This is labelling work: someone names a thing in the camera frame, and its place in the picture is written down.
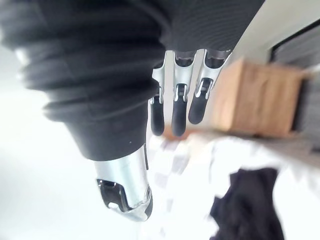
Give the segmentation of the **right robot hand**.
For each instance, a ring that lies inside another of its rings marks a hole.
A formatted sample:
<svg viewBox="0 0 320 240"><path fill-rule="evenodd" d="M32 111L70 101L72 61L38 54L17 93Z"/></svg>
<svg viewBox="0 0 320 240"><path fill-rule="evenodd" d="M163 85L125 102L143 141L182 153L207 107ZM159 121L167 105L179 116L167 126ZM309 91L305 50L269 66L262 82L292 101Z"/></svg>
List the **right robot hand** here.
<svg viewBox="0 0 320 240"><path fill-rule="evenodd" d="M3 0L0 42L22 63L94 162L104 204L146 221L153 210L146 130L164 132L165 56L173 52L171 129L199 124L218 76L261 0Z"/></svg>

